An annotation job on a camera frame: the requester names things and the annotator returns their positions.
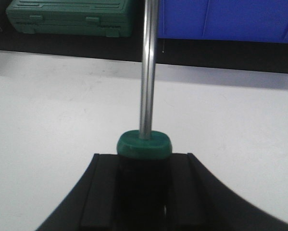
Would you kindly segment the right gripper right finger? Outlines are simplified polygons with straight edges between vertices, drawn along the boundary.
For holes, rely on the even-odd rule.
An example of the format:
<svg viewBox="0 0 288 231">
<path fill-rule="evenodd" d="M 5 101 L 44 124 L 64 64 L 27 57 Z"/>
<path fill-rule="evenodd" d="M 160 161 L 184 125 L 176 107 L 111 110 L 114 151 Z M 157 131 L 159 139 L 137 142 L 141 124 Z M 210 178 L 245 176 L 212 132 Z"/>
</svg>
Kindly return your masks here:
<svg viewBox="0 0 288 231">
<path fill-rule="evenodd" d="M 224 185 L 195 155 L 172 154 L 167 218 L 171 231 L 288 231 Z"/>
</svg>

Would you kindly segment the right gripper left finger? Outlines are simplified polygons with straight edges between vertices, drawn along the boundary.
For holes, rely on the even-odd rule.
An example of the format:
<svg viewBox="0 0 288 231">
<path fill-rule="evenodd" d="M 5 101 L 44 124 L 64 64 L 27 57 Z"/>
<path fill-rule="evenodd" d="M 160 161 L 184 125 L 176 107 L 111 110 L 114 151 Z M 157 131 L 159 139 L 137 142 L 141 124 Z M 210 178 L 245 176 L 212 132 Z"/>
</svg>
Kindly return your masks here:
<svg viewBox="0 0 288 231">
<path fill-rule="evenodd" d="M 113 231 L 117 155 L 94 154 L 86 171 L 39 231 Z"/>
</svg>

